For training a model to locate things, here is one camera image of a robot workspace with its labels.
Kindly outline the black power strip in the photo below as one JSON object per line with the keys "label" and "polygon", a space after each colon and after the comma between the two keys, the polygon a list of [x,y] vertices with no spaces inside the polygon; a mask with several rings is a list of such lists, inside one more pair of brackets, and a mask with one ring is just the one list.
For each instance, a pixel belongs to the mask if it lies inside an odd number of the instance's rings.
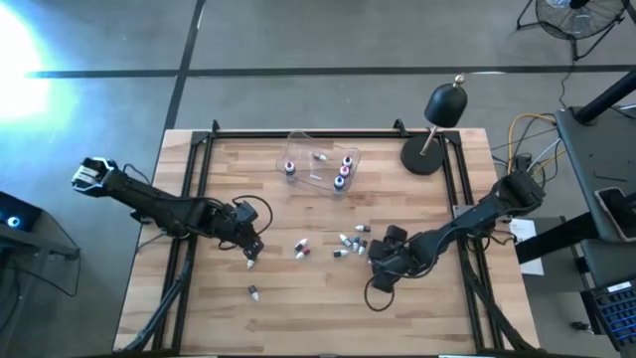
{"label": "black power strip", "polygon": [[531,174],[535,165],[535,159],[530,153],[518,154],[513,159],[513,169],[515,171]]}

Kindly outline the white paper sheet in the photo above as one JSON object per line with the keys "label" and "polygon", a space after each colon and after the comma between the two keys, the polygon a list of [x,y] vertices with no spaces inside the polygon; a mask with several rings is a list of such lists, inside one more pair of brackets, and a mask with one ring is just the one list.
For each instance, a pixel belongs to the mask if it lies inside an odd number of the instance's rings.
{"label": "white paper sheet", "polygon": [[[537,232],[533,220],[512,219],[508,224],[509,231],[515,236],[515,246],[533,238]],[[522,274],[544,275],[544,267],[541,259],[535,259],[524,264],[520,264]]]}

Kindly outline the backlit black keyboard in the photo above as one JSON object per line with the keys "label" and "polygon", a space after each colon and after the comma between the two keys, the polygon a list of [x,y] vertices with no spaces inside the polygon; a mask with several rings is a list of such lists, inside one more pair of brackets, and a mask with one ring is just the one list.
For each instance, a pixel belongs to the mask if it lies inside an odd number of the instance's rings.
{"label": "backlit black keyboard", "polygon": [[580,295],[591,332],[605,335],[622,355],[636,354],[636,277]]}

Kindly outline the grey desk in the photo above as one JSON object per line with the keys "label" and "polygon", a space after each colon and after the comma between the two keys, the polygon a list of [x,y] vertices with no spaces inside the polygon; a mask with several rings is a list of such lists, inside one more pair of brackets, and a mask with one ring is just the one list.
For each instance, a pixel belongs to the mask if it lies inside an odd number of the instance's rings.
{"label": "grey desk", "polygon": [[621,240],[595,192],[617,187],[636,192],[636,110],[608,109],[592,125],[577,122],[570,110],[556,114],[559,136],[574,169],[599,237]]}

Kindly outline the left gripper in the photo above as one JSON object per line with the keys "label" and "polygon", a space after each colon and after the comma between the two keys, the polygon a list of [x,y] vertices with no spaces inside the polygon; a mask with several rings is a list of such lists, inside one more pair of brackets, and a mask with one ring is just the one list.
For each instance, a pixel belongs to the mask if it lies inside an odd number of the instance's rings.
{"label": "left gripper", "polygon": [[224,219],[218,227],[217,234],[220,239],[218,248],[231,250],[235,247],[241,247],[247,260],[253,262],[255,255],[258,255],[264,248],[264,243],[253,227],[254,221],[251,224],[238,225],[234,221],[234,213]]}

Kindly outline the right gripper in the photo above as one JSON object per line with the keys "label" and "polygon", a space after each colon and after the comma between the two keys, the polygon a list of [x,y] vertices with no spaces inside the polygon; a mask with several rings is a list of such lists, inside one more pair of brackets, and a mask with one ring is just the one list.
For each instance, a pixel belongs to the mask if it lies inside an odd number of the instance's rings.
{"label": "right gripper", "polygon": [[368,256],[382,257],[380,260],[368,260],[372,273],[382,273],[387,276],[422,276],[425,272],[425,264],[412,247],[422,238],[423,232],[409,238],[406,230],[389,225],[382,242],[372,240],[369,243]]}

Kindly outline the black aluminium frame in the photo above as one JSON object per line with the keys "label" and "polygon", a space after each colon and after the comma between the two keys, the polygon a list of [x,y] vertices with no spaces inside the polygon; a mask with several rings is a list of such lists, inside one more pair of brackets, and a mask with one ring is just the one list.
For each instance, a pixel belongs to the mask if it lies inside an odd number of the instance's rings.
{"label": "black aluminium frame", "polygon": [[[451,246],[430,275],[400,281],[395,295],[366,288],[364,257],[333,257],[339,235],[357,225],[369,225],[373,238],[391,224],[431,230],[450,220],[455,205],[484,196],[496,179],[485,131],[458,130],[448,142],[447,168],[423,177],[402,167],[395,129],[330,130],[326,137],[361,151],[342,196],[289,184],[276,170],[282,130],[165,134],[155,185],[222,201],[249,195],[265,247],[248,269],[240,250],[198,240],[185,298],[171,307],[155,348],[199,356],[389,356],[468,354],[492,344],[487,314],[469,309],[463,249]],[[297,260],[302,239],[311,252]]]}

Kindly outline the smartphone in beige case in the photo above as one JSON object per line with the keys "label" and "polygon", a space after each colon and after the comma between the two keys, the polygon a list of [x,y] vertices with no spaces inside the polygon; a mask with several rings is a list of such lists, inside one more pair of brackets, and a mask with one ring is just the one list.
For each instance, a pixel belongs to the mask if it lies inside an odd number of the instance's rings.
{"label": "smartphone in beige case", "polygon": [[596,190],[594,196],[618,237],[636,242],[636,192],[625,194],[618,187],[608,187]]}

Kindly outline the clear plastic container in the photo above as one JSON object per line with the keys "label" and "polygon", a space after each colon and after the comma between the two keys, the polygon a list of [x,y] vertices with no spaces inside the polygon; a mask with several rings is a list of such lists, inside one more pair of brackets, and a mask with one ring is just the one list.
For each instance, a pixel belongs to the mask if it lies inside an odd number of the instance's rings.
{"label": "clear plastic container", "polygon": [[[326,161],[319,161],[313,158],[313,153],[325,154]],[[334,188],[334,179],[339,174],[339,169],[344,157],[350,156],[353,159],[350,174],[345,179],[345,186],[342,190]],[[297,184],[301,187],[321,190],[333,195],[344,195],[352,186],[359,163],[361,151],[353,146],[343,146],[335,142],[334,139],[318,138],[300,130],[291,131],[286,138],[286,142],[275,162],[275,168],[286,179],[289,184]],[[295,173],[287,176],[284,171],[286,161],[292,161],[295,165]]]}

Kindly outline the black desk foot bar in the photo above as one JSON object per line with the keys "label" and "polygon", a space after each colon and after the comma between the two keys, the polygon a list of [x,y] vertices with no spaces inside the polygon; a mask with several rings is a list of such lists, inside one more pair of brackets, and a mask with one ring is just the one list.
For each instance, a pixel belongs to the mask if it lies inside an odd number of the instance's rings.
{"label": "black desk foot bar", "polygon": [[630,71],[614,85],[574,114],[574,119],[583,125],[592,125],[596,118],[619,100],[636,90],[636,70]]}
{"label": "black desk foot bar", "polygon": [[581,241],[597,238],[598,232],[592,216],[585,213],[519,242],[516,245],[516,254],[518,262],[525,264]]}

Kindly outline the black desk lamp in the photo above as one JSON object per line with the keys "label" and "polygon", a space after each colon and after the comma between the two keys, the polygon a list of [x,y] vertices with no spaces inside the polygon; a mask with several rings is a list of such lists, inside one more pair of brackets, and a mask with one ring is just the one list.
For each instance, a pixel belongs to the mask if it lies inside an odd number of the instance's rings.
{"label": "black desk lamp", "polygon": [[430,175],[440,168],[443,157],[441,145],[435,139],[440,128],[455,127],[467,106],[463,87],[464,75],[439,86],[433,91],[424,110],[424,117],[432,124],[427,134],[408,139],[400,152],[402,165],[416,175]]}

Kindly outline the black floor fan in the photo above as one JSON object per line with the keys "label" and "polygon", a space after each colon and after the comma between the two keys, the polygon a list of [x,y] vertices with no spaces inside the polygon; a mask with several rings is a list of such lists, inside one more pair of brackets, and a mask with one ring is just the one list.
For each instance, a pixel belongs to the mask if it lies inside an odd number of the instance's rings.
{"label": "black floor fan", "polygon": [[528,0],[516,30],[538,27],[567,41],[571,58],[587,57],[624,20],[629,0]]}

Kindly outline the black box with blue light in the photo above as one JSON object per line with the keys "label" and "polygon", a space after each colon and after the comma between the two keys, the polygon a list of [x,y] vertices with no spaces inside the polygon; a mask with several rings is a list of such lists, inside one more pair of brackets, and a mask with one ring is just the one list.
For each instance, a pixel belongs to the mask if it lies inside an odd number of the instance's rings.
{"label": "black box with blue light", "polygon": [[44,250],[76,260],[80,249],[46,210],[0,191],[0,249]]}

